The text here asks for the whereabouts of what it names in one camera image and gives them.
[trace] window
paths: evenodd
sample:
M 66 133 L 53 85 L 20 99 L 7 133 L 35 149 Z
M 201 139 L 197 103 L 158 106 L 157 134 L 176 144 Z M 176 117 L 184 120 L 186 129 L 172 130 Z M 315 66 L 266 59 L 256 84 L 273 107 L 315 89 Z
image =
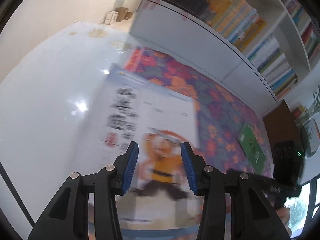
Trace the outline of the window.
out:
M 320 174 L 318 176 L 316 176 L 315 178 L 313 178 L 312 180 L 306 182 L 306 184 L 302 186 L 302 191 L 301 191 L 300 196 L 295 199 L 300 199 L 300 198 L 304 197 L 304 196 L 302 196 L 302 194 L 306 194 L 306 190 L 307 190 L 306 186 L 307 185 L 309 188 L 308 205 L 307 205 L 308 211 L 307 211 L 306 216 L 304 215 L 304 217 L 303 217 L 304 220 L 301 219 L 301 224 L 304 223 L 304 226 L 302 227 L 302 230 L 297 229 L 296 232 L 293 232 L 293 230 L 292 230 L 291 237 L 299 236 L 301 234 L 301 232 L 304 231 L 308 227 L 313 216 L 316 214 L 316 212 L 320 206 Z
M 316 190 L 316 205 L 320 202 L 320 178 L 317 179 L 317 190 Z
M 317 206 L 314 210 L 313 210 L 313 214 L 312 214 L 312 217 L 315 215 L 315 213 L 317 212 L 319 206 Z
M 301 229 L 305 224 L 310 197 L 310 183 L 302 186 L 302 190 L 299 197 L 287 199 L 284 204 L 290 208 L 290 220 L 289 228 L 292 231 L 292 237 L 298 236 L 301 233 Z

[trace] purple floral cloth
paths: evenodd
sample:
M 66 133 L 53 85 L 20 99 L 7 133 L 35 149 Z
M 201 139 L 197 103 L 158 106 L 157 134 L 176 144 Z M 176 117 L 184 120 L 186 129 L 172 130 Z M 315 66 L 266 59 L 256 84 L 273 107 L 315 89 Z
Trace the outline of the purple floral cloth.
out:
M 239 98 L 192 67 L 150 48 L 136 48 L 125 68 L 193 98 L 200 143 L 195 154 L 222 172 L 230 168 L 253 172 L 237 140 L 247 122 L 267 157 L 263 175 L 271 177 L 272 157 L 263 121 Z

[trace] bookshelf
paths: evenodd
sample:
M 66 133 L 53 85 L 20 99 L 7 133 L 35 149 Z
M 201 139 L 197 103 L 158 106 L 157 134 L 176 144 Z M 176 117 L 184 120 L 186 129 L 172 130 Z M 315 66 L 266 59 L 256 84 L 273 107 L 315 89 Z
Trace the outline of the bookshelf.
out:
M 277 29 L 280 28 L 284 34 L 281 36 L 281 39 L 286 39 L 288 41 L 287 43 L 291 46 L 290 49 L 287 47 L 283 49 L 280 44 L 280 48 L 289 54 L 288 57 L 291 57 L 292 62 L 299 62 L 299 64 L 296 64 L 294 70 L 296 72 L 304 73 L 303 75 L 300 75 L 302 78 L 304 78 L 306 76 L 305 70 L 307 69 L 308 72 L 311 70 L 308 55 L 301 39 L 301 34 L 305 31 L 310 23 L 308 17 L 305 16 L 303 19 L 301 19 L 297 27 L 281 0 L 246 1 L 257 9 L 258 13 L 261 15 L 261 18 L 267 22 L 267 25 L 255 37 L 255 39 L 251 41 L 248 47 L 243 51 L 243 54 L 246 57 L 251 55 L 266 37 L 275 31 L 278 33 Z
M 301 38 L 301 34 L 311 21 L 310 18 L 304 16 L 296 25 L 281 0 L 245 0 L 257 10 L 261 18 L 266 21 L 266 25 L 242 52 L 209 25 L 199 20 L 199 18 L 184 12 L 170 2 L 161 0 L 148 1 L 163 7 L 158 9 L 157 6 L 153 5 L 151 9 L 148 9 L 148 6 L 145 6 L 143 10 L 138 12 L 137 22 L 134 23 L 130 33 L 192 62 L 206 73 L 229 86 L 233 91 L 236 91 L 240 98 L 245 99 L 247 102 L 250 101 L 250 96 L 247 96 L 247 94 L 250 94 L 252 90 L 251 98 L 255 98 L 257 103 L 252 102 L 249 105 L 253 106 L 255 110 L 258 109 L 258 112 L 262 113 L 262 115 L 270 111 L 270 107 L 267 104 L 263 104 L 263 100 L 267 100 L 271 108 L 275 108 L 285 97 L 284 95 L 281 98 L 277 98 L 258 70 L 247 60 L 270 35 L 273 34 L 275 36 L 280 50 L 285 54 L 289 65 L 297 74 L 297 84 L 310 73 L 320 60 L 319 53 L 312 62 L 309 62 L 307 51 Z M 195 24 L 189 23 L 186 19 L 190 19 Z M 222 55 L 221 49 L 225 45 L 230 50 L 223 52 L 225 54 Z M 236 59 L 233 59 L 231 52 L 236 53 L 245 64 L 238 64 Z M 254 74 L 242 75 L 241 68 L 247 74 L 249 70 Z M 257 97 L 254 95 L 254 90 L 257 89 L 259 82 L 261 93 Z

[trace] orange cartoon figure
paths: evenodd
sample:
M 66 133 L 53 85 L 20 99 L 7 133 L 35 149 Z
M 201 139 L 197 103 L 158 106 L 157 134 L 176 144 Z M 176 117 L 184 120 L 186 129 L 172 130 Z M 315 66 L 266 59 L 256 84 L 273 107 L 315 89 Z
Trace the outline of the orange cartoon figure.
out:
M 170 131 L 152 130 L 156 133 L 148 133 L 145 136 L 145 151 L 150 157 L 140 168 L 140 177 L 145 179 L 146 167 L 153 164 L 151 181 L 142 189 L 136 189 L 139 196 L 154 196 L 159 189 L 165 190 L 173 200 L 188 198 L 187 193 L 179 189 L 173 183 L 173 176 L 180 172 L 185 176 L 180 154 L 174 151 L 180 150 L 182 142 L 186 141 L 179 135 Z

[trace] white wall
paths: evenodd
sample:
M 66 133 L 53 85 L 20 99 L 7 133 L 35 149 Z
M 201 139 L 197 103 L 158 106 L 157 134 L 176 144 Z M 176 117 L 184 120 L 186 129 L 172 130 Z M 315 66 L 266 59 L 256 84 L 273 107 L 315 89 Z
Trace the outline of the white wall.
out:
M 135 11 L 141 0 L 125 0 Z M 0 82 L 42 41 L 75 21 L 97 23 L 115 0 L 24 0 L 0 34 Z
M 313 102 L 312 93 L 320 84 L 320 63 L 301 81 L 292 91 L 290 91 L 284 100 L 289 109 L 294 110 L 299 104 L 309 108 Z
M 320 114 L 316 115 L 314 119 L 316 120 L 317 126 L 320 127 Z M 303 176 L 301 178 L 301 183 L 304 183 L 314 178 L 318 174 L 320 174 L 319 163 L 320 163 L 320 148 L 317 150 L 315 155 L 313 155 L 309 159 L 306 159 Z

